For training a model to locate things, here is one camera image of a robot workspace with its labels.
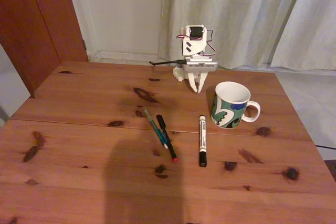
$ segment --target coffee mug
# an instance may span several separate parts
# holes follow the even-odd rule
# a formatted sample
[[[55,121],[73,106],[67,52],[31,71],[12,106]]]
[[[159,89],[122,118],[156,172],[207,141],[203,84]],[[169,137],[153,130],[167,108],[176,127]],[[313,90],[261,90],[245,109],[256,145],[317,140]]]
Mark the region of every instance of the coffee mug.
[[[218,127],[231,129],[237,127],[241,120],[254,122],[260,115],[260,105],[250,101],[251,93],[243,85],[237,82],[225,81],[216,86],[214,106],[211,112],[211,120]],[[244,115],[248,106],[257,108],[258,113],[252,118]]]

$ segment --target marker cap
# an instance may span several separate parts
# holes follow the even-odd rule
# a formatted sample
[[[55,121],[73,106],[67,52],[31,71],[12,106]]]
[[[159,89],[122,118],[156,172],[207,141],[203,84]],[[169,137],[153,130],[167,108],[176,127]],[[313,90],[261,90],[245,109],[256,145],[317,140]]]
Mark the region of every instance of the marker cap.
[[[199,166],[206,167],[206,152],[200,152]]]

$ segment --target pen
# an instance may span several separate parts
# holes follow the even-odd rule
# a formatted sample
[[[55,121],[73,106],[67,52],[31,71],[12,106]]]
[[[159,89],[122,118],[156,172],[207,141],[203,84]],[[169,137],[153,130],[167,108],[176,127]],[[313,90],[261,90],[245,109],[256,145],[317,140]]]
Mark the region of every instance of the pen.
[[[199,117],[199,139],[200,139],[200,149],[199,149],[199,166],[206,167],[206,125],[205,116],[200,115]]]
[[[153,117],[150,115],[150,113],[148,112],[148,110],[146,108],[144,108],[144,113],[145,116],[147,117],[148,121],[151,123],[155,133],[157,134],[157,136],[159,137],[159,140],[161,142],[161,144],[168,149],[168,146],[166,144],[166,139],[164,137],[164,135],[162,134],[162,132],[158,129],[158,127],[156,126],[156,124],[154,123]]]
[[[170,155],[172,155],[172,159],[176,163],[178,161],[178,159],[177,159],[177,156],[176,156],[176,154],[174,152],[172,143],[170,142],[168,133],[166,131],[166,124],[164,123],[162,115],[156,115],[156,119],[158,120],[160,128],[162,129],[163,135],[166,138],[166,143],[167,143],[168,149],[170,151]]]

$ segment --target white marker label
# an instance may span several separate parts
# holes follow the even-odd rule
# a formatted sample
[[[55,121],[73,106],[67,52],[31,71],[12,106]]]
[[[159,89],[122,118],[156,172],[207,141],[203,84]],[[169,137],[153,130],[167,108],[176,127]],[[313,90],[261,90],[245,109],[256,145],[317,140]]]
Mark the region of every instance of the white marker label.
[[[200,139],[200,149],[199,152],[206,152],[206,125],[205,120],[200,120],[199,127],[199,139]]]

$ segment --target black marker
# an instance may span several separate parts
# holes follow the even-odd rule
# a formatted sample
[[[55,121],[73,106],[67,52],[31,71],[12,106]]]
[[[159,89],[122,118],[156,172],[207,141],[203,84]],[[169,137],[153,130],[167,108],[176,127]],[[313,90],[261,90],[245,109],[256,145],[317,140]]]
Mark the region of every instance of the black marker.
[[[206,125],[205,116],[200,115],[199,117],[199,139],[200,139],[200,149],[199,149],[199,166],[206,167]]]
[[[168,133],[166,131],[166,124],[164,123],[162,115],[156,115],[156,119],[158,120],[160,128],[162,129],[162,133],[163,133],[164,137],[166,138],[166,144],[168,146],[170,154],[172,155],[173,162],[176,163],[178,161],[178,159],[177,159],[177,156],[176,156],[176,154],[174,152],[172,143],[170,142]]]

